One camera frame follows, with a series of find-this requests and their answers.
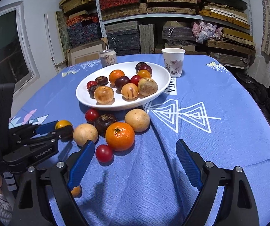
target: white paper cup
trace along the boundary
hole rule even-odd
[[[162,49],[164,66],[171,77],[180,77],[182,74],[185,50],[181,48],[168,47]]]

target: silver screw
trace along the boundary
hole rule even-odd
[[[211,161],[207,161],[206,166],[209,167],[209,168],[212,168],[214,165],[213,165],[213,163]]]
[[[236,167],[235,170],[236,170],[237,172],[242,172],[242,171],[243,171],[243,169],[242,169],[241,167]]]
[[[57,163],[57,168],[62,168],[65,165],[63,161]]]
[[[28,172],[33,172],[34,170],[35,170],[34,167],[29,167],[29,168],[27,169]]]

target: oval white bowl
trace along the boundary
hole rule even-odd
[[[150,96],[147,97],[140,96],[134,101],[126,101],[123,99],[120,91],[116,90],[116,88],[113,87],[112,89],[114,91],[114,101],[110,102],[109,104],[102,105],[98,103],[95,99],[92,99],[87,90],[86,85],[89,81],[94,81],[99,76],[105,76],[109,78],[109,74],[116,69],[122,70],[125,73],[125,75],[131,79],[132,76],[136,75],[135,66],[137,63],[139,63],[139,61],[118,63],[99,69],[96,72],[93,72],[85,79],[83,79],[77,86],[77,90],[75,92],[77,99],[82,104],[88,107],[109,111],[120,111],[136,108],[138,106],[144,105],[152,101],[153,99],[157,98],[160,94],[162,94],[164,90],[168,87],[171,75],[164,67],[149,62],[146,63],[152,68],[152,79],[155,80],[155,82],[158,84],[158,91]]]

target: blue tablecloth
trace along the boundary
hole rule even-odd
[[[126,61],[164,64],[161,54],[118,57],[118,62]],[[84,77],[100,68],[96,60],[65,69],[24,105],[10,127],[63,119],[74,127],[85,123],[88,108],[78,102],[75,90]],[[152,124],[145,133],[136,134],[131,151],[116,155],[109,166],[92,159],[81,182],[82,196],[76,199],[91,226],[181,225],[198,191],[190,185],[176,156],[175,144],[180,138],[218,167],[243,167],[260,225],[270,221],[268,122],[249,93],[214,59],[185,55],[183,70],[163,94],[144,106]],[[121,121],[125,113],[114,114]],[[105,144],[105,139],[100,137],[99,144]],[[58,155],[41,167],[65,161],[77,151],[74,142],[59,142]],[[219,188],[207,225],[214,222],[222,193],[223,188]],[[62,226],[52,189],[48,189],[48,195],[56,222]]]

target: white wall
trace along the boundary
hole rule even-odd
[[[40,77],[35,82],[23,87],[14,96],[12,116],[21,109],[36,91],[57,74],[47,42],[44,14],[61,11],[59,9],[61,0],[1,0],[0,8],[19,1],[23,1],[27,37]]]
[[[262,0],[250,0],[253,37],[256,43],[256,54],[254,63],[250,65],[248,75],[264,84],[270,86],[270,57],[261,53],[262,32],[263,32],[263,10]]]

